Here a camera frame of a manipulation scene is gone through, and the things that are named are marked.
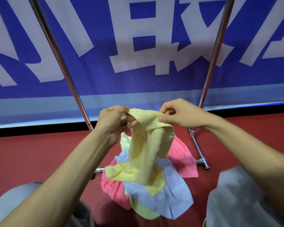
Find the person's left arm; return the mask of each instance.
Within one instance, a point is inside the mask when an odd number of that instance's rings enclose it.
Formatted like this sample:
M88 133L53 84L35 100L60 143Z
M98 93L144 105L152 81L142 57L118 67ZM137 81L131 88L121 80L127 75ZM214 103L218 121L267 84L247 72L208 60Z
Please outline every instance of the person's left arm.
M65 225L109 149L117 143L122 131L136 124L131 117L122 118L128 110L121 106L102 110L94 131L80 142L48 180L0 223L0 227Z

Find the blue backdrop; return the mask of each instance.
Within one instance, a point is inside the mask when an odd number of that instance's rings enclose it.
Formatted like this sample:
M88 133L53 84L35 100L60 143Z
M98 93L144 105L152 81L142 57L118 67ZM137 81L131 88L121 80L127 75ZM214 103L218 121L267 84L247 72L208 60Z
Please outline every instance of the blue backdrop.
M225 0L39 0L92 120L200 97ZM284 0L236 0L207 108L284 101ZM27 0L0 0L0 124L80 120Z

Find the forearm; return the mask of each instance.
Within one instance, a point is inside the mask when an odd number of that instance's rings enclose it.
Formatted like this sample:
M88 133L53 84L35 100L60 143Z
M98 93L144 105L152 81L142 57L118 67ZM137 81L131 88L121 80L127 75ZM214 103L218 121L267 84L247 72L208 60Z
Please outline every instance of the forearm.
M206 129L237 157L284 215L284 154L217 116L211 118Z
M106 136L89 134L64 163L21 203L0 226L63 226L110 147Z

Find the metal rack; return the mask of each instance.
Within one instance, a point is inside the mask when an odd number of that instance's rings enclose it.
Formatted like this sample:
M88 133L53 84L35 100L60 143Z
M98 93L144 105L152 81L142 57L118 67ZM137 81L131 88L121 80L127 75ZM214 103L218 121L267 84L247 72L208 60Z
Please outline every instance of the metal rack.
M229 18L230 18L230 15L231 15L231 11L232 11L232 8L233 8L233 5L234 5L234 1L235 0L226 0L226 3L225 3L225 6L224 6L224 10L223 10L223 15L222 15L222 18L221 18L221 22L220 22L220 26L219 26L219 30L218 30L218 33L217 33L217 37L216 37L216 41L215 41L215 44L214 44L214 47L213 47L213 52L212 52L212 55L211 55L211 58L210 58L210 64L209 64L209 69L208 69L208 73L207 73L207 77L206 77L206 80L205 80L205 84L204 84L204 87L203 87L203 91L202 91L202 95L201 95L201 99L200 99L200 103L199 103L199 107L200 108L203 108L204 106L204 102L205 102L205 99L206 99L206 95L207 95L207 92L208 92L208 88L209 88L209 84L210 84L210 80L211 80L211 77L213 75L213 71L216 67L216 62L217 62L217 59L218 59L218 56L219 56L219 53L220 53L220 48L221 48L221 45L222 45L222 41L223 41L223 38L224 38L224 34L225 34L225 31L226 31L226 28L227 28L227 25L228 25L228 21L229 21ZM68 68L65 64L65 61L61 55L61 52L57 46L57 43L53 37L53 34L49 28L49 25L46 21L46 18L42 12L42 9L40 7L40 4L38 2L38 0L29 0L30 2L30 5L38 19L38 22L45 34L45 37L53 51L53 54L55 55L55 58L57 59L57 62L61 68L61 71L68 83L68 86L72 92L72 95L74 96L75 100L76 100L76 103L82 113L82 116L86 122L86 125L88 127L88 129L90 131L93 130L93 127L91 125L91 121L86 113L86 110L83 106L83 103L80 99L80 96L78 94L78 91L74 85L74 82L72 80L72 77L68 71ZM189 131L189 134L190 134L190 137L192 138L196 148L197 148L197 151L200 155L200 159L197 159L197 164L204 164L204 167L205 169L210 169L210 166L208 165L207 163L207 160L196 140L196 137L195 137L195 130L193 129L188 129ZM103 167L98 167L97 170L95 171L95 173L99 173L99 172L102 172L103 171Z

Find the black baseboard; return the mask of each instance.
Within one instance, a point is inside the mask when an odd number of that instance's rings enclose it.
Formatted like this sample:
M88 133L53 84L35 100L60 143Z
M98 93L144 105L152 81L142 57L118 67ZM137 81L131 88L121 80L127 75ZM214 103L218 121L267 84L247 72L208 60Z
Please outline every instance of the black baseboard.
M210 111L210 113L221 116L223 118L277 114L277 113L284 113L284 104L213 110ZM93 121L91 122L91 124L93 127L95 127L97 122ZM0 137L59 133L59 132L70 132L70 131L84 131L84 130L88 130L85 122L61 123L61 124L39 125L39 126L23 126L23 127L0 128Z

